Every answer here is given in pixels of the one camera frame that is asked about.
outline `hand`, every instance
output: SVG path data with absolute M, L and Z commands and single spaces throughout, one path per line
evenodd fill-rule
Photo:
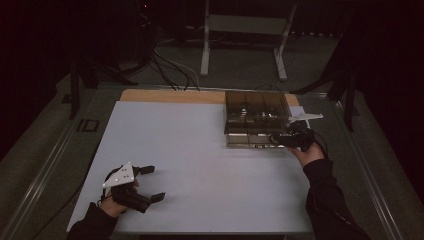
M 137 179 L 134 181 L 134 187 L 138 187 Z M 100 209 L 102 209 L 107 215 L 117 218 L 121 213 L 128 210 L 128 207 L 120 205 L 113 201 L 113 196 L 111 196 L 111 192 L 106 196 L 106 199 L 102 201 L 100 204 Z
M 310 162 L 324 158 L 324 153 L 316 143 L 312 143 L 306 152 L 302 152 L 297 148 L 289 147 L 287 148 L 287 150 L 297 157 L 302 168 Z

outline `floor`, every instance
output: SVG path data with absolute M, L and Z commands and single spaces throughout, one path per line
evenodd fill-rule
M 288 81 L 278 79 L 268 42 L 246 47 L 243 42 L 224 39 L 212 45 L 209 75 L 199 76 L 202 42 L 165 39 L 157 53 L 190 74 L 201 90 L 237 89 L 288 92 L 319 78 L 337 40 L 325 37 L 289 37 L 283 54 Z M 128 67 L 131 62 L 122 62 Z M 178 71 L 164 68 L 169 79 L 184 86 L 187 79 Z M 45 107 L 0 165 L 0 232 L 2 239 L 65 239 L 66 228 L 77 201 L 92 155 L 102 138 L 122 86 L 105 76 L 97 89 L 82 89 L 81 109 L 69 120 L 69 76 L 58 83 L 56 97 Z M 128 76 L 138 88 L 170 88 L 157 66 L 150 64 Z M 345 192 L 347 203 L 359 225 L 372 239 L 424 239 L 424 208 L 410 186 L 390 144 L 367 108 L 360 92 L 355 95 L 355 132 L 343 125 L 343 104 L 325 98 L 329 85 L 298 96 L 306 112 L 322 113 L 324 121 L 312 128 L 321 132 L 336 166 L 334 175 Z M 80 122 L 99 122 L 97 131 L 83 131 Z M 115 233 L 113 239 L 138 239 Z M 143 239 L 169 236 L 143 236 Z M 183 239 L 206 239 L 187 236 Z M 234 239 L 240 236 L 219 236 Z M 244 239 L 276 239 L 282 236 L 244 236 Z M 312 233 L 290 234 L 286 239 L 314 239 Z

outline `table leg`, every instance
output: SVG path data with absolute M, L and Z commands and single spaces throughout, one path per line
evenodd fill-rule
M 205 35 L 204 35 L 204 45 L 203 45 L 203 54 L 202 54 L 202 64 L 200 66 L 200 75 L 207 76 L 209 70 L 209 0 L 206 0 L 205 3 Z
M 296 8 L 297 8 L 297 4 L 293 4 L 290 10 L 290 15 L 287 18 L 286 25 L 284 26 L 281 44 L 278 48 L 274 49 L 274 57 L 275 57 L 275 63 L 277 64 L 278 78 L 281 81 L 287 81 L 287 74 L 286 74 L 286 69 L 284 66 L 282 55 L 283 55 L 284 47 L 287 42 L 287 38 L 290 34 L 290 28 L 293 22 L 294 14 L 296 13 Z

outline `metal rail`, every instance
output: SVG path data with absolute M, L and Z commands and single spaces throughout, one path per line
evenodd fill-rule
M 25 226 L 26 219 L 29 218 L 29 215 L 31 214 L 38 199 L 43 193 L 53 171 L 60 162 L 62 154 L 64 153 L 71 137 L 73 136 L 77 124 L 81 120 L 93 95 L 94 90 L 85 91 L 84 97 L 82 99 L 82 107 L 80 108 L 75 118 L 73 120 L 69 120 L 68 124 L 60 135 L 59 140 L 51 150 L 49 156 L 35 176 L 34 180 L 31 182 L 16 211 L 9 219 L 8 224 L 5 226 L 2 235 L 0 236 L 1 240 L 19 239 L 19 234 L 22 232 L 22 229 Z

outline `black sleeve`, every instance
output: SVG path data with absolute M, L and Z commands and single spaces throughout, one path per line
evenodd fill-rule
M 306 210 L 316 239 L 369 239 L 355 223 L 332 170 L 333 162 L 327 159 L 313 161 L 303 168 L 310 183 Z
M 96 204 L 90 203 L 84 219 L 72 226 L 67 240 L 108 239 L 112 235 L 117 222 L 118 218 L 107 215 Z

